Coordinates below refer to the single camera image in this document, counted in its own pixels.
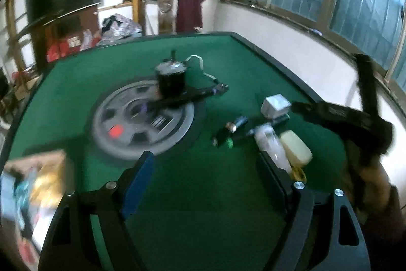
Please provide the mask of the right hand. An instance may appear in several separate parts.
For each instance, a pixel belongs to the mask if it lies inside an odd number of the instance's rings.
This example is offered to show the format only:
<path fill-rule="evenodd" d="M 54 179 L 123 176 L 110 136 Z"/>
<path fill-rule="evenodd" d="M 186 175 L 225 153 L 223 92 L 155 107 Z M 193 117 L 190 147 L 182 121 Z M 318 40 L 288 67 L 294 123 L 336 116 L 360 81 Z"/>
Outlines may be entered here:
<path fill-rule="evenodd" d="M 398 190 L 379 159 L 366 168 L 346 164 L 344 177 L 345 193 L 352 204 L 357 218 L 365 223 L 369 218 L 399 211 Z"/>

